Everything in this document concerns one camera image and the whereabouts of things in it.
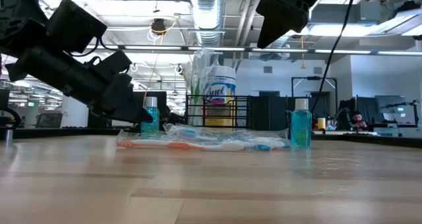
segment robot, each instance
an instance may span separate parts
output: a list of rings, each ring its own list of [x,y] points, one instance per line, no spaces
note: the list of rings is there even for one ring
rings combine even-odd
[[[309,5],[316,0],[261,0],[258,13],[265,17],[258,46],[263,48],[308,21]],[[136,102],[132,78],[126,74],[129,58],[117,50],[94,64],[80,63],[74,52],[83,53],[96,38],[102,44],[107,26],[71,0],[63,0],[48,19],[38,0],[0,0],[0,53],[18,58],[6,65],[12,82],[28,74],[86,104],[91,112],[109,119],[132,123],[152,122]]]

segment desk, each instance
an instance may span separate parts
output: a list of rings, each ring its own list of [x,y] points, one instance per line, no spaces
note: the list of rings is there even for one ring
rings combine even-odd
[[[422,150],[128,150],[114,136],[0,150],[0,223],[422,223]]]

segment small plastic bottle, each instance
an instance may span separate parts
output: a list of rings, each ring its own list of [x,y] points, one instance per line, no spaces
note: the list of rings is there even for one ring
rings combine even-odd
[[[145,109],[152,116],[152,123],[142,122],[140,124],[141,134],[155,134],[160,131],[160,111],[158,110],[158,100],[156,97],[147,97],[145,99]]]
[[[312,114],[308,99],[296,99],[295,111],[291,114],[291,142],[298,148],[311,147]]]

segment computer monitor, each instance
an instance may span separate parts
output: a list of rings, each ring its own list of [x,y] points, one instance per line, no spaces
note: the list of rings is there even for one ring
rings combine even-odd
[[[375,96],[375,99],[378,113],[406,113],[406,106],[399,105],[407,102],[404,96]]]

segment bottle cap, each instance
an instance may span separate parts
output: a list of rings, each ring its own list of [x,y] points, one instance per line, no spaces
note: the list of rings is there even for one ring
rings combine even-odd
[[[308,99],[296,99],[295,109],[309,109]]]
[[[158,107],[158,99],[156,97],[147,97],[145,99],[145,107]]]

